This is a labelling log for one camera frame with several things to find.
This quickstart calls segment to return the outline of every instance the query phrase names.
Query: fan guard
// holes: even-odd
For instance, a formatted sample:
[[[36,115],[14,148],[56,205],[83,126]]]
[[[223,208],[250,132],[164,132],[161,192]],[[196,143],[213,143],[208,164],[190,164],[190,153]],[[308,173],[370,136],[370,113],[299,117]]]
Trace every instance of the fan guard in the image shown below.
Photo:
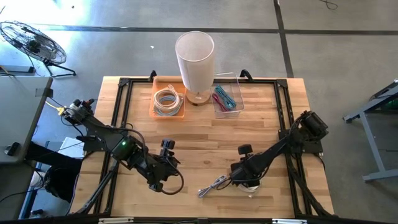
[[[50,61],[56,65],[66,62],[65,51],[54,40],[21,22],[0,22],[0,33],[12,46],[42,62]]]

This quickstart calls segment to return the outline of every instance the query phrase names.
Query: orange tray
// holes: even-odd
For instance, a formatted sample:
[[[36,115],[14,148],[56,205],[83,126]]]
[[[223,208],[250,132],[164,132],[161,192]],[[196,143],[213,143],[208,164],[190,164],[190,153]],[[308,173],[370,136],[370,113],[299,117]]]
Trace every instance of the orange tray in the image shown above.
[[[184,94],[184,102],[181,105],[180,110],[174,116],[159,116],[154,111],[154,95],[157,91],[167,88],[168,85],[172,85],[177,91],[177,93]],[[185,94],[187,93],[187,89],[182,83],[181,77],[159,77],[156,76],[154,78],[154,83],[152,85],[152,97],[150,98],[150,107],[149,107],[149,116],[155,120],[181,120],[185,115]]]

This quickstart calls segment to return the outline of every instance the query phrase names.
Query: lamp base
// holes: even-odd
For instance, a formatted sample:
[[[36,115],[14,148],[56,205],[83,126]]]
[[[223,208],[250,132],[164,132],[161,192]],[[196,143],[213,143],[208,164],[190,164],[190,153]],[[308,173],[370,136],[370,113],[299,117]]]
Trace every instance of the lamp base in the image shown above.
[[[203,106],[207,104],[207,102],[210,99],[210,96],[211,96],[210,90],[206,90],[200,93],[187,90],[187,93],[185,95],[187,101],[193,106]]]

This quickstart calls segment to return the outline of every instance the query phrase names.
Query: concrete floor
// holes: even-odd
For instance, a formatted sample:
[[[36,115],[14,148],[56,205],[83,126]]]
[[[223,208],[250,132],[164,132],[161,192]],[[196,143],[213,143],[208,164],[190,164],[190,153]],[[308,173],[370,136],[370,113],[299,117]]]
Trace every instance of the concrete floor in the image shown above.
[[[317,0],[280,0],[286,29],[398,30],[398,1],[331,0],[331,11]],[[118,27],[212,27],[277,29],[272,0],[216,1],[34,1],[7,2],[0,21]],[[64,64],[77,77],[53,82],[54,98],[69,105],[75,98],[96,98],[105,75],[179,74],[176,32],[68,32],[42,29],[67,52]],[[211,33],[217,72],[248,69],[254,77],[286,77],[279,34]],[[398,178],[365,184],[375,172],[360,122],[341,117],[398,78],[398,36],[287,35],[294,77],[304,78],[312,110],[329,126],[323,140],[326,174],[335,213],[341,217],[396,222]],[[25,55],[0,42],[0,64],[29,64]],[[38,72],[48,75],[40,63]],[[34,140],[75,137],[53,109],[45,107]],[[398,154],[389,153],[392,165]]]

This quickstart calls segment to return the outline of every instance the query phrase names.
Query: black knob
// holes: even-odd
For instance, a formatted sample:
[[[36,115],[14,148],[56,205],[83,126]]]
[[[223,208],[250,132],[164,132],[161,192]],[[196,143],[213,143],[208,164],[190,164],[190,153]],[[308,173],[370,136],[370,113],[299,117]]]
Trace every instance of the black knob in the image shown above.
[[[87,101],[87,104],[88,105],[91,105],[91,104],[93,104],[94,103],[94,99],[89,99],[88,101]]]
[[[244,144],[238,147],[238,153],[239,155],[246,155],[249,153],[252,153],[253,149],[251,148],[250,144]]]

